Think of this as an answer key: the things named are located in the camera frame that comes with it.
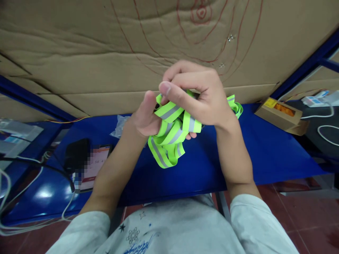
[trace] small cardboard box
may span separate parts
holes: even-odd
[[[304,135],[309,125],[309,121],[300,120],[302,114],[302,111],[270,97],[255,112],[267,122],[298,136]]]

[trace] neon yellow reflective strip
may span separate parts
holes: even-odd
[[[159,105],[161,105],[161,99],[162,99],[162,94],[159,94],[159,95],[155,98],[156,102],[157,102]]]
[[[188,132],[201,132],[201,122],[194,119],[187,111],[184,113],[183,130]]]
[[[190,90],[186,92],[194,98],[193,92]],[[157,135],[149,137],[148,146],[158,165],[165,169],[178,163],[178,158],[185,153],[183,141],[186,135],[189,132],[201,132],[201,123],[173,102],[160,105],[161,98],[161,94],[156,97],[159,107],[155,111],[155,114],[162,118],[161,127]],[[235,102],[234,95],[229,96],[227,101],[239,118],[243,112],[243,107]]]

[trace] clear plastic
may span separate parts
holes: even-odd
[[[123,133],[125,122],[130,118],[130,116],[117,115],[117,118],[118,118],[117,127],[110,135],[120,139],[121,134]]]

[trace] forearm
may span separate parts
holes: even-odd
[[[109,158],[99,171],[93,192],[80,213],[103,211],[114,214],[120,195],[128,183],[140,153],[147,141],[129,122]]]
[[[216,126],[219,160],[231,199],[243,193],[259,198],[253,180],[252,161],[245,146],[239,121],[232,119],[223,127]]]

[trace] orange item in box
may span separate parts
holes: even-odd
[[[295,111],[293,111],[292,109],[289,109],[289,108],[287,108],[283,105],[280,105],[280,104],[276,104],[274,106],[274,108],[285,113],[285,114],[287,114],[287,115],[289,115],[289,116],[294,116],[294,114],[295,114]]]

